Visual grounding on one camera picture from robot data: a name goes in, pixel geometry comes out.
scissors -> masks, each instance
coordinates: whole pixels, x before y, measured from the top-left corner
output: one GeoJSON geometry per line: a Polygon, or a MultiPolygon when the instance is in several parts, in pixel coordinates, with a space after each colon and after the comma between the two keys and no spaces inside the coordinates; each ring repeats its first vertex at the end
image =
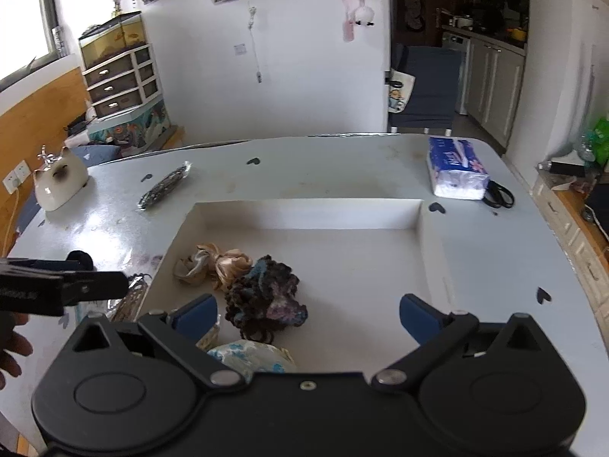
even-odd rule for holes
{"type": "Polygon", "coordinates": [[[507,208],[514,206],[514,195],[505,187],[497,184],[494,180],[488,182],[486,193],[482,201],[491,208],[507,208]]]}

blue tissue package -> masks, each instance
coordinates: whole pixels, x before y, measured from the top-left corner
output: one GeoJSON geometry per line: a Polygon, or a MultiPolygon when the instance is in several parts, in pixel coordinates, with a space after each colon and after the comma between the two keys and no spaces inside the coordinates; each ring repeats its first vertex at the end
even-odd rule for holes
{"type": "Polygon", "coordinates": [[[430,137],[427,166],[433,192],[439,197],[480,200],[490,177],[471,142],[450,137],[430,137]]]}

cat figurine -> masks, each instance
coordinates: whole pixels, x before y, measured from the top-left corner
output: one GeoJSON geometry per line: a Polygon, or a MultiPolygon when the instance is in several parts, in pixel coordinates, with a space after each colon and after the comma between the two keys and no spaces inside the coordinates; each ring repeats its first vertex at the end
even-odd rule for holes
{"type": "Polygon", "coordinates": [[[40,207],[53,211],[86,185],[89,173],[83,161],[65,146],[58,158],[44,151],[41,158],[45,166],[34,170],[34,192],[40,207]]]}

white table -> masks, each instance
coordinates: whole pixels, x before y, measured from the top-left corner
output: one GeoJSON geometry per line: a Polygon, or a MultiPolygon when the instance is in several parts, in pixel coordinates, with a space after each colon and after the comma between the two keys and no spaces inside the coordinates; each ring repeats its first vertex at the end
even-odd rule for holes
{"type": "MultiPolygon", "coordinates": [[[[587,396],[587,416],[573,449],[605,457],[609,448],[609,361],[595,318],[571,264],[537,207],[501,159],[472,139],[492,179],[516,197],[513,209],[481,202],[437,199],[425,165],[427,137],[362,134],[284,137],[194,147],[135,157],[89,169],[88,185],[60,209],[40,211],[10,256],[65,259],[88,252],[98,269],[154,274],[185,215],[198,201],[294,197],[395,197],[438,200],[433,213],[454,279],[456,306],[482,321],[503,322],[531,313],[552,340],[587,396]],[[247,162],[258,158],[260,163],[247,162]],[[157,207],[140,211],[139,197],[185,160],[191,174],[157,207]],[[553,301],[539,305],[537,288],[553,301]]],[[[33,317],[19,327],[34,354],[20,360],[23,375],[8,379],[0,411],[38,449],[43,441],[30,396],[75,327],[33,317]]]]}

wooden wainscoting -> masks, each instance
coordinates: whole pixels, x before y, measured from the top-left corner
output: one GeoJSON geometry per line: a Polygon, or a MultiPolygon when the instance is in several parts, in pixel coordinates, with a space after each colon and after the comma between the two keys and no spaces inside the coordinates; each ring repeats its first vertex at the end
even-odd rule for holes
{"type": "MultiPolygon", "coordinates": [[[[65,127],[83,114],[88,99],[80,69],[70,70],[17,103],[0,116],[0,180],[25,160],[31,171],[41,163],[37,159],[42,145],[48,153],[58,153],[66,138],[65,127]]],[[[33,177],[19,187],[19,205],[32,192],[33,177]]],[[[13,212],[16,192],[9,194],[0,184],[0,247],[13,212]]],[[[14,241],[14,221],[7,248],[14,241]]]]}

